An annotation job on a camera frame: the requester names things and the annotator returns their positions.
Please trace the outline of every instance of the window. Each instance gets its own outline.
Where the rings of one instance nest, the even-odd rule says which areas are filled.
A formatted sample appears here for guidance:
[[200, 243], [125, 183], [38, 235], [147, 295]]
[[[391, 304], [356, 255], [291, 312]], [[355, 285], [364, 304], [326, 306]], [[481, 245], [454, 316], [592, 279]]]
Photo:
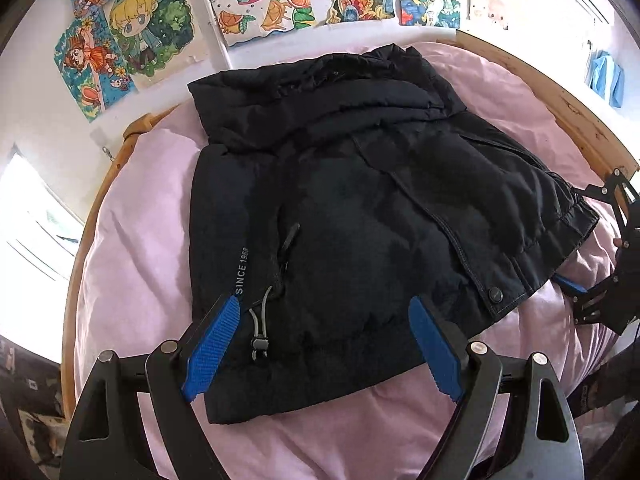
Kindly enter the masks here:
[[0, 176], [0, 334], [55, 362], [82, 224], [15, 152]]

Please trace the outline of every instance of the blue towel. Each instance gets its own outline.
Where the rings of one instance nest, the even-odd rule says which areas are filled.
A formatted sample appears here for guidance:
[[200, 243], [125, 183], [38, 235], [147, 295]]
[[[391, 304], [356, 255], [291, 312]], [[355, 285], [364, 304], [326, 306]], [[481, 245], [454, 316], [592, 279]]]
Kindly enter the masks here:
[[613, 61], [609, 52], [601, 50], [591, 61], [590, 87], [610, 106], [622, 106], [625, 96], [625, 71]]

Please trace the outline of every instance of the puffer jacket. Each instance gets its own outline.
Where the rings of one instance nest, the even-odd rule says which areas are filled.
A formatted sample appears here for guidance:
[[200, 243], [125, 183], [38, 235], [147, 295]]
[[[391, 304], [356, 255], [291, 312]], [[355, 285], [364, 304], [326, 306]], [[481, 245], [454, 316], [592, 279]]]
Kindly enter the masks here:
[[[412, 48], [222, 72], [190, 91], [209, 136], [191, 195], [193, 317], [220, 296], [241, 304], [205, 395], [212, 423], [304, 408], [423, 363], [412, 296], [474, 336], [598, 221]], [[265, 296], [268, 351], [254, 354]]]

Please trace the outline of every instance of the screw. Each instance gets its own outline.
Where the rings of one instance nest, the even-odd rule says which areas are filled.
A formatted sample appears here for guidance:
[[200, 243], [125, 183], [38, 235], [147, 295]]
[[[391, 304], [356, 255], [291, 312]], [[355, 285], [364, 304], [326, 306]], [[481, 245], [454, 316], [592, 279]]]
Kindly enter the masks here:
[[160, 351], [163, 354], [172, 354], [178, 349], [178, 343], [173, 339], [169, 339], [169, 341], [165, 341], [160, 345]]
[[101, 363], [108, 363], [111, 359], [113, 359], [113, 350], [103, 350], [98, 355], [98, 361]]
[[541, 366], [544, 366], [549, 362], [549, 359], [546, 358], [546, 355], [541, 354], [540, 352], [536, 352], [535, 354], [533, 354], [533, 360]]
[[474, 354], [486, 354], [486, 345], [484, 343], [482, 343], [481, 341], [473, 341], [471, 343], [471, 351]]

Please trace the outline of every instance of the bed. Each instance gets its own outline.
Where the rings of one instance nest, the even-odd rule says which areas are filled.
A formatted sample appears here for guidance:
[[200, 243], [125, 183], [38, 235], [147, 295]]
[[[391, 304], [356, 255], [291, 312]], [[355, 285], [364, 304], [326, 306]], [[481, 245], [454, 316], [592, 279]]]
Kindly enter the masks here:
[[[599, 118], [533, 67], [463, 32], [447, 43], [413, 46], [471, 111], [574, 186], [601, 184], [614, 168], [627, 178], [639, 169]], [[205, 143], [191, 100], [147, 114], [125, 131], [88, 216], [70, 279], [62, 360], [66, 416], [100, 351], [149, 352], [164, 339], [178, 338], [190, 323], [189, 198]], [[612, 239], [619, 235], [610, 208], [591, 205], [601, 220], [561, 269], [586, 286], [613, 270]], [[551, 282], [478, 339], [504, 355], [545, 352], [566, 392], [615, 342], [603, 326], [575, 327], [567, 298]], [[140, 405], [158, 472], [174, 478], [149, 399], [141, 396]], [[232, 478], [364, 479], [414, 478], [453, 404], [422, 365], [347, 397], [242, 424], [206, 424], [201, 397], [193, 408]], [[495, 450], [505, 410], [506, 399], [499, 399], [481, 459]]]

